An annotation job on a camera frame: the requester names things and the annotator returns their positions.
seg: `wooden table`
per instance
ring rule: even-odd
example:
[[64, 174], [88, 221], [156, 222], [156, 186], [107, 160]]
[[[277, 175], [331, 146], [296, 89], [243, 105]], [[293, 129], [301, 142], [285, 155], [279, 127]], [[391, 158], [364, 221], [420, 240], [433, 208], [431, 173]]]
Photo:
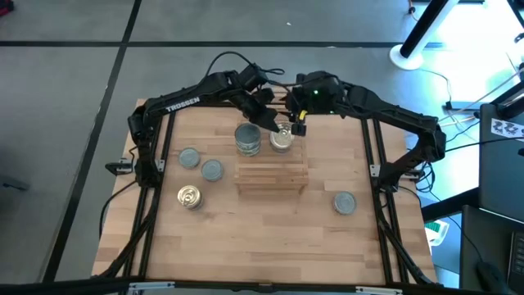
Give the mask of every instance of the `wooden table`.
[[[360, 120], [308, 116], [305, 145], [309, 184], [299, 197], [261, 197], [238, 195], [233, 183], [237, 159], [233, 134], [241, 119], [238, 110], [228, 107], [192, 107], [177, 112], [147, 277], [384, 284]], [[167, 117], [162, 124], [157, 157], [166, 122]], [[378, 161], [372, 121], [369, 126], [374, 159]], [[406, 153], [403, 130], [382, 124], [382, 133], [389, 161]], [[133, 145], [128, 137], [124, 150]], [[195, 170], [182, 168], [177, 156], [188, 147], [201, 153], [201, 163], [209, 159], [221, 161], [224, 177], [210, 183], [201, 177], [201, 165]], [[115, 191], [133, 178], [134, 175], [117, 177]], [[199, 211], [188, 211], [178, 203], [178, 190], [188, 184], [197, 186], [204, 196], [205, 205]], [[415, 189], [407, 181], [402, 185]], [[352, 192], [357, 199], [356, 212], [351, 216], [338, 215], [332, 207], [333, 197], [342, 190]], [[104, 271], [128, 242], [139, 192], [135, 185], [111, 203], [94, 274]], [[401, 190], [395, 193], [395, 202], [405, 248], [426, 276], [436, 280], [418, 199]], [[398, 281], [395, 251], [391, 245], [389, 249]], [[142, 245], [136, 253], [133, 274], [138, 272]]]

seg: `can lid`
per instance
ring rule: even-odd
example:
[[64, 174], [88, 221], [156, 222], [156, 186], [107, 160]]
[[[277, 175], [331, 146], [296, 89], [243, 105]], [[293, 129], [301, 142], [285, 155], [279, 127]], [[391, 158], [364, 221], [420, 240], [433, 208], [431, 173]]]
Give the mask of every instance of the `can lid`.
[[208, 160], [202, 166], [202, 176], [209, 181], [217, 181], [222, 178], [224, 168], [217, 160]]
[[194, 207], [201, 201], [200, 191], [192, 185], [186, 185], [178, 191], [178, 201], [184, 207]]
[[260, 141], [260, 129], [251, 123], [244, 123], [235, 130], [235, 139], [244, 144], [257, 143]]
[[276, 148], [289, 148], [293, 143], [295, 135], [291, 134], [291, 125], [290, 124], [278, 124], [280, 132], [271, 132], [269, 134], [269, 141]]
[[200, 163], [200, 154], [192, 147], [184, 148], [178, 155], [178, 162], [184, 168], [195, 168]]
[[355, 212], [357, 201], [352, 193], [340, 192], [335, 196], [333, 205], [338, 213], [342, 215], [350, 215]]

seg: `concrete floor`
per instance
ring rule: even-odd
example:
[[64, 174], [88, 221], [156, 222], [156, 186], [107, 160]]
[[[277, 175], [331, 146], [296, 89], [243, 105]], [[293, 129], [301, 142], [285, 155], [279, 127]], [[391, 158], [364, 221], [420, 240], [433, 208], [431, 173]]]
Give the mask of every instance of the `concrete floor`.
[[[432, 39], [447, 49], [423, 53], [425, 69], [450, 79], [454, 99], [475, 100], [514, 73], [506, 52], [521, 27], [504, 2], [497, 3], [456, 6]], [[0, 41], [120, 41], [132, 7], [133, 0], [19, 0], [15, 12], [0, 18]], [[104, 165], [122, 153], [126, 117], [136, 100], [195, 84], [222, 51], [239, 51], [263, 67], [282, 67], [287, 71], [282, 81], [293, 81], [296, 73], [326, 70], [372, 89], [388, 102], [444, 116], [440, 106], [449, 97], [440, 76], [402, 71], [389, 62], [384, 43], [404, 41], [415, 24], [405, 15], [407, 9], [405, 0], [143, 0], [131, 41], [367, 44], [365, 48], [128, 48], [56, 278], [83, 279], [91, 273], [98, 216], [115, 182]], [[418, 6], [418, 16], [423, 9]], [[3, 174], [32, 186], [26, 193], [0, 191], [0, 284], [41, 278], [117, 51], [117, 47], [0, 47], [4, 98], [0, 167]], [[225, 57], [215, 70], [243, 66], [240, 60]], [[459, 129], [450, 126], [445, 132], [452, 136]], [[468, 134], [475, 138], [477, 132], [472, 128]], [[406, 140], [413, 143], [408, 134]], [[451, 144], [470, 142], [464, 135]], [[437, 196], [450, 197], [477, 185], [476, 152], [475, 147], [457, 151], [435, 164]], [[424, 204], [434, 201], [423, 199]], [[445, 242], [433, 249], [439, 279], [449, 285], [459, 272], [460, 238], [459, 229], [451, 225]]]

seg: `metal bracket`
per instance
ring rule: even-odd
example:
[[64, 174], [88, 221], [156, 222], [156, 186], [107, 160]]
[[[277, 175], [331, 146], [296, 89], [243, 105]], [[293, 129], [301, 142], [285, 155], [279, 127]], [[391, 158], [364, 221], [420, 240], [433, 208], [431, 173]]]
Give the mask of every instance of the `metal bracket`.
[[129, 284], [129, 292], [174, 288], [174, 282], [144, 282]]
[[372, 295], [402, 295], [402, 290], [391, 288], [374, 288], [374, 287], [359, 287], [357, 286], [357, 293], [372, 294]]
[[[164, 172], [165, 161], [155, 160], [156, 168], [159, 172]], [[126, 175], [134, 172], [134, 167], [137, 165], [137, 160], [133, 162], [127, 158], [120, 158], [116, 163], [107, 163], [106, 169], [109, 170], [113, 175]]]
[[[380, 165], [370, 165], [369, 166], [369, 173], [371, 174], [371, 177], [377, 178], [380, 175]], [[402, 176], [400, 176], [401, 179], [413, 179], [413, 180], [419, 180], [421, 177], [424, 176], [424, 172], [421, 170], [410, 170]]]
[[369, 173], [371, 173], [371, 177], [378, 177], [380, 175], [380, 165], [370, 165]]

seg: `label sticker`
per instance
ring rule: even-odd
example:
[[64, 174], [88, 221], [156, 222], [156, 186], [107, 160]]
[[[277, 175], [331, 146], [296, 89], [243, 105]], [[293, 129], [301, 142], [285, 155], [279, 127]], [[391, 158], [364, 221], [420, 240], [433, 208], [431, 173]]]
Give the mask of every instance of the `label sticker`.
[[200, 102], [200, 98], [199, 97], [190, 98], [190, 99], [188, 99], [186, 101], [175, 103], [173, 106], [166, 107], [165, 109], [167, 111], [169, 111], [169, 112], [176, 111], [176, 110], [179, 110], [179, 109], [181, 109], [183, 107], [191, 106], [192, 104], [195, 104], [197, 102]]
[[518, 138], [524, 136], [524, 125], [507, 122], [504, 120], [491, 119], [491, 133], [506, 138]]

